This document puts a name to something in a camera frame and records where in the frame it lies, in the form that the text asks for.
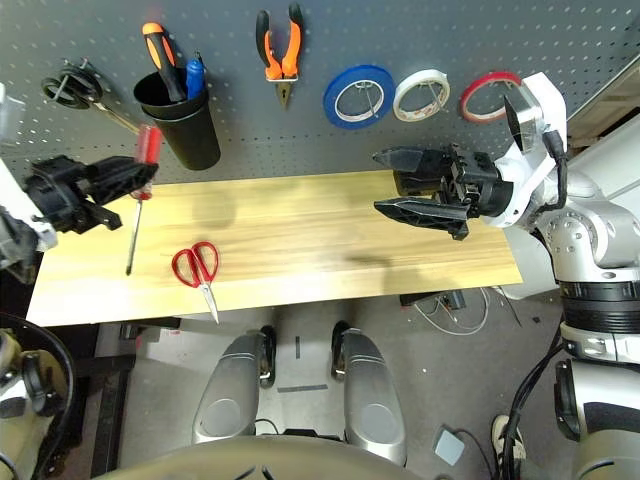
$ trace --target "gray pegboard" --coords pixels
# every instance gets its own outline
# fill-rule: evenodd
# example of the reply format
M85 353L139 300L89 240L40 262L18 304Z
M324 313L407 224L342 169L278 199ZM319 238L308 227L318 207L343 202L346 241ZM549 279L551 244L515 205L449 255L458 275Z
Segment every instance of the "gray pegboard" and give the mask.
M222 149L218 165L191 172L165 147L158 183L370 170L378 168L371 154L393 145L457 141L496 157L509 142L504 122L479 126L458 114L459 97L473 79L491 70L543 71L571 113L640 50L637 0L300 3L301 73L285 112L264 80L254 35L257 10L265 8L282 56L288 0L0 0L0 81L28 106L19 144L3 147L2 157L20 177L28 161L56 154L87 163L132 154L132 134L98 111L45 102L40 80L55 74L62 58L89 57L112 86L105 103L143 120L132 90L153 71L140 34L147 21L171 32L181 62L195 49L202 53ZM335 75L363 63L388 69L396 83L424 68L445 72L452 89L447 112L417 123L390 112L367 129L334 127L323 112L323 93ZM487 107L495 93L477 101Z

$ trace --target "pliers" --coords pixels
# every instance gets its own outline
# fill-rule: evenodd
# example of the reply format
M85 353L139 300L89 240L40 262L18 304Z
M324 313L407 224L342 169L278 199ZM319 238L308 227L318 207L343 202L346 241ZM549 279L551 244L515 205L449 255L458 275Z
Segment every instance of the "pliers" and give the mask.
M291 84L298 80L298 53L302 44L303 26L302 11L296 2L289 5L289 23L291 25L289 47L280 65L273 57L271 48L269 14L265 10L260 10L256 19L256 46L260 58L267 67L264 69L264 74L268 82L275 82L276 95L284 108L287 108Z

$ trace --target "red scissors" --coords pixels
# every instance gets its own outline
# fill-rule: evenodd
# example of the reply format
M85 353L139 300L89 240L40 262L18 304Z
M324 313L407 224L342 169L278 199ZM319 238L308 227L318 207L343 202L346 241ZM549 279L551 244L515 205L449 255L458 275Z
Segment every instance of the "red scissors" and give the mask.
M212 269L207 268L207 262L205 260L205 257L203 256L203 252L205 249L211 250L211 252L213 252L215 265ZM180 268L178 267L178 261L182 256L187 257L189 270L191 271L191 279L185 278L180 272ZM220 261L218 250L210 242L194 243L191 248L180 250L173 256L173 260L171 260L171 268L173 269L173 273L176 278L188 287L200 289L200 291L204 295L205 300L207 301L207 305L209 305L209 310L211 310L213 319L218 324L220 323L220 321L218 320L218 307L216 306L216 301L213 298L213 292L211 291L211 287L209 286L209 284L213 282L214 278L216 278L216 273L218 273L219 265Z

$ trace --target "blue tape roll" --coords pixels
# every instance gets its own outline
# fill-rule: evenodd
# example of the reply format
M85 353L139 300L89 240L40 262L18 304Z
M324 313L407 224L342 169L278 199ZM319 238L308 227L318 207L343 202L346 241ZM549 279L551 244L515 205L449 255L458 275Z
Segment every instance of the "blue tape roll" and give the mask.
M374 108L375 115L371 115L371 112L368 114L365 112L363 115L352 116L351 119L345 118L348 116L338 112L338 97L347 87L362 81L373 82L380 88L381 97L376 103L376 106L378 103L380 103L380 105L377 109ZM389 72L375 65L358 65L357 67L345 70L331 81L327 87L327 91L324 92L322 103L324 105L324 112L331 123L340 128L356 130L358 128L368 127L386 115L393 105L394 95L395 86L393 85L393 78L391 78Z

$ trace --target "shoe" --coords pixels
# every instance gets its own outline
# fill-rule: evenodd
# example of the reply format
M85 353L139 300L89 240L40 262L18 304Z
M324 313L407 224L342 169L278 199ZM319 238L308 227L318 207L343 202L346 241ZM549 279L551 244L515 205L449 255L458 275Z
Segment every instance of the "shoe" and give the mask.
M493 443L493 450L498 462L498 470L502 471L502 449L504 448L504 428L507 426L509 417L507 415L498 415L493 419L493 426L491 427L491 441ZM527 458L527 452L524 449L524 442L522 441L522 435L520 429L516 429L516 438L513 445L513 459L515 461L524 460Z

